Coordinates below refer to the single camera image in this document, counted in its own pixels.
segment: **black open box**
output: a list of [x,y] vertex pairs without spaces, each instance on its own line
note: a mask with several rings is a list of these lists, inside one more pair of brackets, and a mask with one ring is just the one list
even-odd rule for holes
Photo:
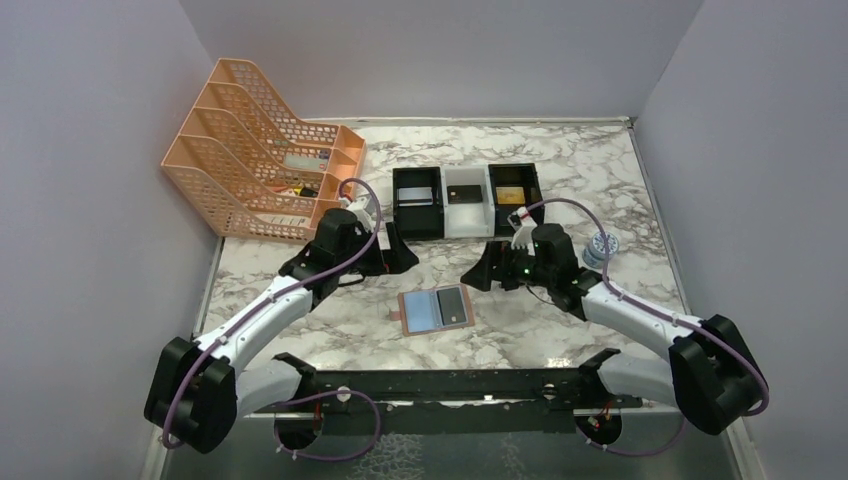
[[[507,221],[512,212],[522,205],[498,203],[498,187],[521,187],[524,190],[524,205],[530,205],[542,200],[542,190],[539,188],[539,176],[536,165],[532,163],[492,164],[489,165],[489,178],[492,182],[492,195],[495,199],[495,235],[511,236],[515,229]],[[545,223],[544,205],[533,209],[530,217],[537,225]]]
[[[395,168],[392,171],[392,214],[404,240],[436,240],[445,236],[442,175],[439,167]],[[432,204],[399,205],[398,190],[430,188]]]

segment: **black card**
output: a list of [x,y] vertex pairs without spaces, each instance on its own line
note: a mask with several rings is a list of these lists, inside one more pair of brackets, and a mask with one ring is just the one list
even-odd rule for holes
[[465,313],[465,304],[462,301],[462,289],[460,287],[437,290],[436,297],[439,300],[439,311],[442,314],[442,325],[450,327],[468,323]]
[[451,185],[448,203],[483,203],[483,189],[480,185]]

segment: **black plastic base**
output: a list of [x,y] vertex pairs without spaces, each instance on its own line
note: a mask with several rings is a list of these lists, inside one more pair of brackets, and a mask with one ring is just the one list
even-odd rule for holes
[[318,439],[321,421],[317,418],[274,422],[274,435],[289,450],[303,450]]
[[[171,340],[159,356],[144,418],[162,427],[171,401],[189,368],[200,356],[197,345],[182,338]],[[236,375],[223,360],[208,358],[201,365],[177,407],[171,433],[200,453],[211,452],[230,432],[236,420]]]
[[[730,319],[715,315],[701,326],[760,370]],[[762,400],[754,377],[706,337],[693,332],[676,338],[668,353],[677,406],[702,432],[720,434]]]
[[[406,246],[396,225],[384,225],[390,248],[381,250],[375,241],[350,267],[320,281],[306,285],[312,291],[312,308],[321,304],[339,288],[339,278],[348,273],[363,277],[403,273],[418,265],[418,257]],[[365,230],[356,215],[341,208],[331,208],[324,213],[315,238],[306,244],[291,260],[284,263],[278,273],[297,280],[306,280],[334,268],[356,255],[373,234]]]
[[614,443],[623,430],[621,415],[609,415],[609,418],[607,415],[582,416],[577,417],[574,423],[589,440],[600,445]]

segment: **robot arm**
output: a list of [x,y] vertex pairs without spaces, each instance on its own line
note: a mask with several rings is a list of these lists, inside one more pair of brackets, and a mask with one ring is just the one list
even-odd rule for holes
[[[560,225],[536,226],[525,213],[519,210],[511,218],[516,228],[513,242],[488,242],[480,261],[462,276],[462,283],[481,291],[489,291],[493,281],[505,290],[545,287],[560,310],[645,345],[661,360],[608,355],[597,368],[600,382],[611,394],[637,395],[677,407],[706,433],[721,433],[763,400],[754,374],[736,357],[707,336],[677,325],[678,321],[699,325],[760,374],[732,321],[720,315],[701,320],[677,314],[611,282],[604,284],[599,273],[578,265],[571,238]],[[661,320],[657,314],[674,322]]]
[[[380,250],[379,242],[374,241],[350,262],[372,236],[365,208],[366,202],[357,201],[347,209],[328,210],[315,238],[283,264],[271,285],[250,305],[194,342],[178,337],[168,343],[159,357],[145,403],[145,418],[165,428],[169,410],[174,410],[170,433],[207,453],[223,441],[237,418],[291,399],[301,374],[279,360],[245,371],[256,354],[332,294],[342,275],[397,274],[418,264],[418,257],[406,247],[392,223],[385,225],[390,249]],[[336,269],[335,273],[327,275],[331,269]],[[322,274],[323,278],[304,284]],[[190,377],[188,386],[172,408],[186,377]]]

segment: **white wall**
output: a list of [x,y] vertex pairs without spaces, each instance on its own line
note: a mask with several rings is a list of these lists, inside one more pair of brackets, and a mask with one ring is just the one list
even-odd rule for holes
[[215,243],[158,163],[211,67],[176,0],[0,3],[0,477],[138,475]]
[[843,478],[848,2],[706,0],[636,123],[695,312],[771,384],[772,479]]
[[181,0],[301,116],[636,115],[702,0]]

